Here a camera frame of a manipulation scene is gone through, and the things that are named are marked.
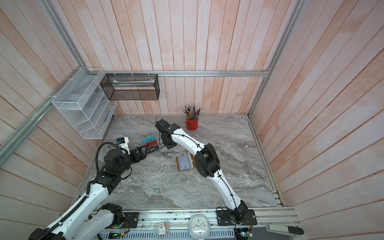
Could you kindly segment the clear acrylic card display stand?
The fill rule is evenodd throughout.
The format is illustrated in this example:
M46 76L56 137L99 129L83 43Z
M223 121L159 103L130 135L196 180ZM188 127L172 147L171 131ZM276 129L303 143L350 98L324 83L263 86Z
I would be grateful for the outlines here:
M147 146L148 155L168 150L165 144L163 143L163 140L161 139L161 134L158 130L142 134L141 142L142 145Z

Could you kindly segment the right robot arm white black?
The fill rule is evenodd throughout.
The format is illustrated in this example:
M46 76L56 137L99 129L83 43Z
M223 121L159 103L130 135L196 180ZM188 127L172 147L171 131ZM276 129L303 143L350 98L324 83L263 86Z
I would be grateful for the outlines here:
M198 172L204 178L208 178L221 194L229 211L231 221L238 225L241 224L248 212L248 206L226 180L214 146L197 141L179 125L169 124L163 119L157 121L155 127L158 129L163 144L168 150L180 145L194 155Z

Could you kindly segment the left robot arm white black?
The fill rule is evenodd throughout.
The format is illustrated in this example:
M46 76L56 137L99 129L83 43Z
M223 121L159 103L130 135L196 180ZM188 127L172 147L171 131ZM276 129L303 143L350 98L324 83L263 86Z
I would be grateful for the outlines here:
M146 145L131 151L116 144L113 146L104 156L104 166L97 168L96 177L87 183L85 193L45 229L34 230L29 236L31 240L92 239L107 227L128 226L122 207L116 204L105 204L94 217L89 217L97 205L124 179L124 172L147 157Z

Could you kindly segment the black VIP card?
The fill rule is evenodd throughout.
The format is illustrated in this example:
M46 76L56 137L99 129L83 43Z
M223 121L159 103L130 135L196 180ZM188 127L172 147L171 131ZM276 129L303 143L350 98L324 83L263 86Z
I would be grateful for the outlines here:
M147 154L148 154L148 155L149 155L149 154L152 154L152 153L158 151L159 149L160 149L160 147L159 147L158 144L153 145L153 146L148 146L148 147L147 147Z

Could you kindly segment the red VIP card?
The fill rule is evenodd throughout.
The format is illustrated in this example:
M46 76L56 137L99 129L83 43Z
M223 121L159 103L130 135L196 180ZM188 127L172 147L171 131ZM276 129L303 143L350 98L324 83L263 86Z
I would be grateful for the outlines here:
M148 148L155 148L158 145L158 142L156 139L154 139L152 141L144 143L144 145L146 145Z

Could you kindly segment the red metal pencil bucket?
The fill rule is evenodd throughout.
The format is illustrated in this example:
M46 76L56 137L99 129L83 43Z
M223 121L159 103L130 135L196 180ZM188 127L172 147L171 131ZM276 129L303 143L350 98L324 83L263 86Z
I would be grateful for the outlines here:
M186 119L186 126L189 131L195 131L197 130L199 125L199 119L191 120L191 119Z

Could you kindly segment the bundle of coloured pencils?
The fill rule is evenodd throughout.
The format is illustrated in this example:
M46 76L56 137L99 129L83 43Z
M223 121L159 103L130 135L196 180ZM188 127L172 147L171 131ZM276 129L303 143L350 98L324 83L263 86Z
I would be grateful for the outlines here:
M202 114L202 109L201 108L196 108L195 105L191 106L185 106L185 109L183 110L183 113L187 120L195 121L197 120L200 115Z

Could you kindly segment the small red white box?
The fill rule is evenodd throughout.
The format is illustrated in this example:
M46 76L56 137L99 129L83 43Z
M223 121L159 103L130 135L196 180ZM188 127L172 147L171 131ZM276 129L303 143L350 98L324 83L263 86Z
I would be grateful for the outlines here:
M160 237L169 234L170 222L160 222L154 224L154 236Z

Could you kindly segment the green circuit board left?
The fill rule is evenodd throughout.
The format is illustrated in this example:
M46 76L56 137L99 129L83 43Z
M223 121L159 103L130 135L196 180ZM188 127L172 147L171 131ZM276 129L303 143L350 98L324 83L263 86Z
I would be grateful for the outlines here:
M117 240L117 239L121 239L124 235L125 235L125 232L109 232L108 239Z

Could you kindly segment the green circuit board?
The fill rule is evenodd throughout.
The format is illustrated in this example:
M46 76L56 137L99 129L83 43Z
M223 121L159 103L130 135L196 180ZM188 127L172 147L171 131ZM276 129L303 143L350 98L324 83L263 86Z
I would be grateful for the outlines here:
M235 240L248 240L253 236L252 228L234 228Z
M108 239L117 240L117 239L121 239L124 235L125 235L125 232L109 232Z

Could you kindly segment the white analog clock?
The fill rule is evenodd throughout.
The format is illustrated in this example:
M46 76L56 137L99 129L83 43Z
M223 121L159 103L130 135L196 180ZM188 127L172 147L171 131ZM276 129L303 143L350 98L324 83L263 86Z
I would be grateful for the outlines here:
M209 237L211 224L209 219L203 214L191 216L189 220L189 234L194 240L204 240Z

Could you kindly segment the green circuit board right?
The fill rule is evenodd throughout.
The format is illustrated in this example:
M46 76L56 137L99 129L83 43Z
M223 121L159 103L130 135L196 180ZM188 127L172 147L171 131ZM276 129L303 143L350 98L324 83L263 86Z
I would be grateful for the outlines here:
M234 228L235 240L248 240L253 236L252 228Z

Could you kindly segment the black mesh wall basket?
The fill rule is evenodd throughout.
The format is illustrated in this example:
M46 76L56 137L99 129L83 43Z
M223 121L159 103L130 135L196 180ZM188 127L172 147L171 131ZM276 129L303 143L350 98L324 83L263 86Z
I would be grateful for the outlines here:
M157 101L160 96L155 74L106 74L101 87L112 101Z

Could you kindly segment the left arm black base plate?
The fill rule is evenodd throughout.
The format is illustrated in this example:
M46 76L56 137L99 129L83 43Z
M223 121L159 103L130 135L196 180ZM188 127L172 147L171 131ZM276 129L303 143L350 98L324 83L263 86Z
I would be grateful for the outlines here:
M135 229L139 221L139 212L123 212L123 223L121 229Z

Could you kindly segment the aluminium mounting rail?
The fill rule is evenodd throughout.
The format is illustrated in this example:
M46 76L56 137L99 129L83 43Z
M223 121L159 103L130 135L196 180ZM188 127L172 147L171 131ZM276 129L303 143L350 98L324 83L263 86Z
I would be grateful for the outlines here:
M211 224L208 240L224 240L234 238L234 228L252 228L253 235L261 230L266 231L267 224L301 227L294 208L261 207L251 208L257 219L256 226L219 226L216 209L177 209L177 210L133 210L123 212L139 212L139 221L135 229L105 229L99 233L101 239L108 240L109 232L125 232L118 240L190 240L189 220L197 214L205 215ZM165 236L154 236L154 224L170 222L170 232Z

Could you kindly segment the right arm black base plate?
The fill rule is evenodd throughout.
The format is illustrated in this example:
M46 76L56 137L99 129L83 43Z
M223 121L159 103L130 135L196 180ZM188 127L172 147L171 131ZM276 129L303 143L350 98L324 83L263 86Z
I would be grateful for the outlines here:
M238 215L231 210L216 209L217 222L219 226L256 226L257 219L254 210L248 209L244 214Z

